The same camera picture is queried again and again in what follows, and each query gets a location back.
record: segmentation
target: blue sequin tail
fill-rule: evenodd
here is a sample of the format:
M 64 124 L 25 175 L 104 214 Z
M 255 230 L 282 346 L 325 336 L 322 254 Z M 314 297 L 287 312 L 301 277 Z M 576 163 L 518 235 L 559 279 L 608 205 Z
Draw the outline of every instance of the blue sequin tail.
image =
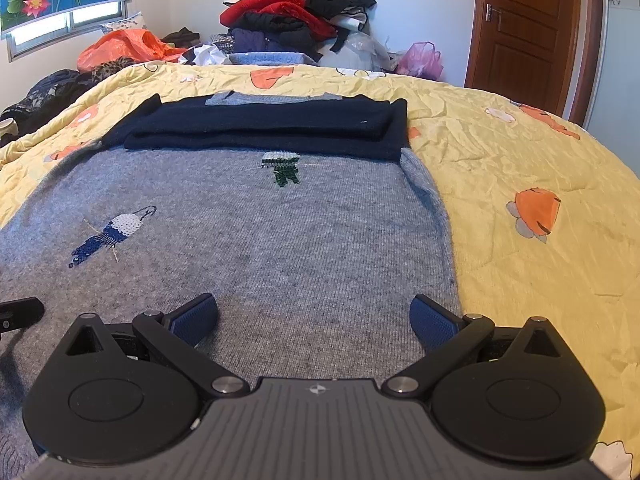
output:
M 69 269 L 73 269 L 75 266 L 80 265 L 89 256 L 100 249 L 100 247 L 102 247 L 102 240 L 100 239 L 101 237 L 102 235 L 92 236 L 87 241 L 85 241 L 84 244 L 73 251 L 71 255 L 74 256 L 74 259 L 71 260 Z

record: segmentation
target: window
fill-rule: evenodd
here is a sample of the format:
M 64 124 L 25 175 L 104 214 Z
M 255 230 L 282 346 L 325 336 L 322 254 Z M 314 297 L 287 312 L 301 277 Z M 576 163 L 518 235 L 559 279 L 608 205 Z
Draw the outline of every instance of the window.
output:
M 124 17 L 124 2 L 107 2 L 34 20 L 13 28 L 3 36 L 7 39 L 9 57 L 14 60 L 41 46 L 95 30 L 99 23 L 108 23 Z

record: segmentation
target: gray ribbed plate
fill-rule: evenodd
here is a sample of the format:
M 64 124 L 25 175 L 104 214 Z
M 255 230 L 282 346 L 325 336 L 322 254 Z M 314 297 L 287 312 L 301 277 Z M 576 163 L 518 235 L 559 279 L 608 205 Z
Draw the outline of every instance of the gray ribbed plate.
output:
M 28 480 L 606 480 L 590 462 L 509 470 L 462 453 L 420 404 L 370 380 L 264 379 L 217 400 L 174 448 L 142 462 L 83 468 L 51 457 Z

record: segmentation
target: orange plastic bag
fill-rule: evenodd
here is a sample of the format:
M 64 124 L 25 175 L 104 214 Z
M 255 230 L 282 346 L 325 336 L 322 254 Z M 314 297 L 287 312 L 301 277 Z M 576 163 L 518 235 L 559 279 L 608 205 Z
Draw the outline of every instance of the orange plastic bag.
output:
M 135 62 L 178 61 L 186 48 L 172 48 L 142 28 L 114 30 L 86 49 L 78 57 L 78 71 L 91 72 L 95 67 L 121 56 Z

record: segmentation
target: door handle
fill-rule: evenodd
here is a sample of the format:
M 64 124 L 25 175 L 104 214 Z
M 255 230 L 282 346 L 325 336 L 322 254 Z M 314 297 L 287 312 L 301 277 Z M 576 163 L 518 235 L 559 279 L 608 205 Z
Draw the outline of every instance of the door handle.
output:
M 484 14 L 484 20 L 486 22 L 490 22 L 494 12 L 497 12 L 498 14 L 502 14 L 502 11 L 499 9 L 494 9 L 494 6 L 492 6 L 492 4 L 486 4 L 486 12 Z

